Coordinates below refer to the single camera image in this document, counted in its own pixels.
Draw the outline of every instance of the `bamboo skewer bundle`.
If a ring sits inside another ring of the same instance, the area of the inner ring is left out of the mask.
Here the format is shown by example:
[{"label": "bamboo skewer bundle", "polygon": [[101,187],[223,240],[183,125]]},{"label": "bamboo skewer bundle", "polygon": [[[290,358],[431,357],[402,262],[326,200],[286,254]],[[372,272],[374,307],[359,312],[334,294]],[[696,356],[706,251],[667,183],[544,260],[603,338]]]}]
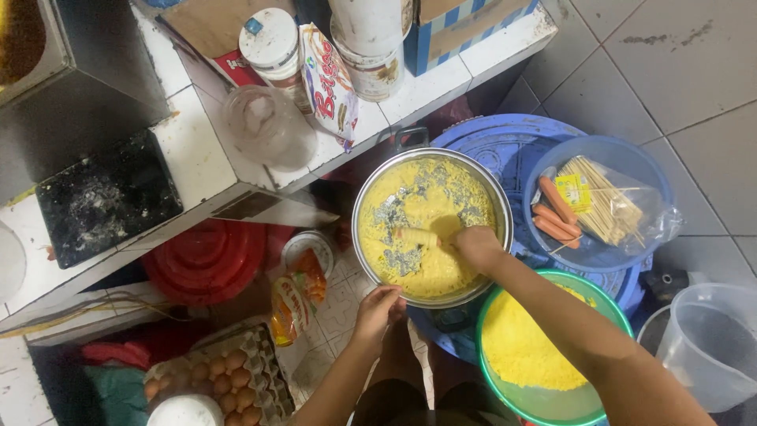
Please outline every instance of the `bamboo skewer bundle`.
[{"label": "bamboo skewer bundle", "polygon": [[638,230],[639,221],[643,217],[641,209],[613,186],[584,156],[571,158],[558,176],[571,174],[584,177],[591,191],[591,212],[578,213],[578,221],[584,229],[613,246],[617,246],[628,234],[644,246]]}]

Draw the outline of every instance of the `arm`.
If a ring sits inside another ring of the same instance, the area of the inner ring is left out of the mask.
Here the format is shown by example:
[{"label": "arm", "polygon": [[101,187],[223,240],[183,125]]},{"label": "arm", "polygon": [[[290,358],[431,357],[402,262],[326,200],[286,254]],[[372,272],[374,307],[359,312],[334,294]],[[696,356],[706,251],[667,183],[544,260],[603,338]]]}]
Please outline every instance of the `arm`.
[{"label": "arm", "polygon": [[523,306],[589,380],[610,424],[715,424],[659,361],[609,319],[506,253],[491,228],[466,228],[455,245]]},{"label": "arm", "polygon": [[350,342],[313,395],[294,415],[294,424],[347,424],[371,367],[381,355],[387,325],[404,315],[405,300],[400,299],[401,291],[399,286],[380,286],[363,299]]}]

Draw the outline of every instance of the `shorts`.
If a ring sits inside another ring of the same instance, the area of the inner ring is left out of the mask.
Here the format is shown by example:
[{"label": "shorts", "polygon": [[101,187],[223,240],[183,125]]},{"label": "shorts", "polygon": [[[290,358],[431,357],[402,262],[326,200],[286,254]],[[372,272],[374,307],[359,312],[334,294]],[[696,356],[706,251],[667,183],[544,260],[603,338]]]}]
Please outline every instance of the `shorts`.
[{"label": "shorts", "polygon": [[[472,424],[490,424],[481,413],[494,415],[507,424],[519,424],[517,416],[489,388],[473,382],[450,389],[437,400],[435,410],[463,414]],[[383,426],[410,413],[427,411],[428,402],[423,393],[406,381],[387,379],[373,384],[360,396],[352,425]]]}]

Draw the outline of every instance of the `blue plastic basin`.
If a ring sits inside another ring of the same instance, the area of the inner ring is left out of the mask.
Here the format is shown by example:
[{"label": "blue plastic basin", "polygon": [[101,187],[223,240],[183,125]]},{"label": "blue plastic basin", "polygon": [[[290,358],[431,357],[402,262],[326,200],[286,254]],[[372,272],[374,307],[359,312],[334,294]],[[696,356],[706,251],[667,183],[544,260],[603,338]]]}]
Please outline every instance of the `blue plastic basin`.
[{"label": "blue plastic basin", "polygon": [[[528,225],[534,239],[547,252],[559,248],[562,243],[534,226],[534,222],[531,221],[531,198],[538,187],[537,179],[546,168],[555,166],[559,170],[576,155],[585,155],[607,168],[656,188],[662,196],[662,201],[674,204],[673,192],[665,174],[662,173],[654,158],[639,147],[609,136],[581,136],[560,143],[547,152],[534,166],[523,190],[524,222]],[[626,269],[641,262],[654,252],[657,246],[659,243],[655,241],[647,244],[642,253],[628,255],[618,247],[610,246],[597,238],[586,235],[581,238],[578,249],[565,247],[551,256],[558,262],[579,271],[606,273]]]}]

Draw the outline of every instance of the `egg carton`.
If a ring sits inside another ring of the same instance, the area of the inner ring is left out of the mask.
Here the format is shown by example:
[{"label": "egg carton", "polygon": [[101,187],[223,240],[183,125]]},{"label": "egg carton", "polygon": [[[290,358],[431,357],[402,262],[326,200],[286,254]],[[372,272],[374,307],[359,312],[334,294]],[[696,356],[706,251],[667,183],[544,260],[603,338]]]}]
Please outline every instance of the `egg carton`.
[{"label": "egg carton", "polygon": [[[201,362],[208,363],[217,356],[225,358],[231,351],[241,349],[247,355],[242,367],[251,373],[247,387],[256,391],[253,406],[261,410],[259,424],[277,426],[286,423],[294,412],[294,400],[276,361],[273,341],[267,326],[255,324],[252,327],[245,327],[241,333],[239,330],[234,330],[231,334],[214,335],[201,342],[203,346],[192,352],[153,366],[145,375],[145,383],[153,378],[160,380],[165,374],[172,374],[182,369],[191,370],[195,365]],[[216,377],[210,374],[208,378],[214,380]],[[236,394],[239,389],[233,388],[232,392]],[[218,395],[210,396],[216,400],[219,397]]]}]

